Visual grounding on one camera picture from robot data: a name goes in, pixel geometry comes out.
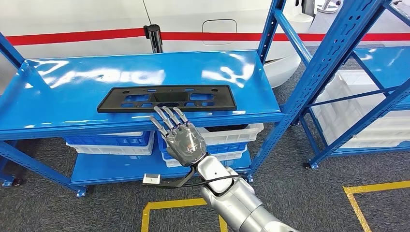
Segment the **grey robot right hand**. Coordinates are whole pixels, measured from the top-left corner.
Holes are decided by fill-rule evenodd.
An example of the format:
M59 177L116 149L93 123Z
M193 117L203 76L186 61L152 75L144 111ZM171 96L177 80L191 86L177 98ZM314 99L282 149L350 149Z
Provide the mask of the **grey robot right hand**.
M182 166L194 165L207 154L204 138L178 107L155 106L153 110L166 127L154 116L150 117L151 122L169 146L168 153Z

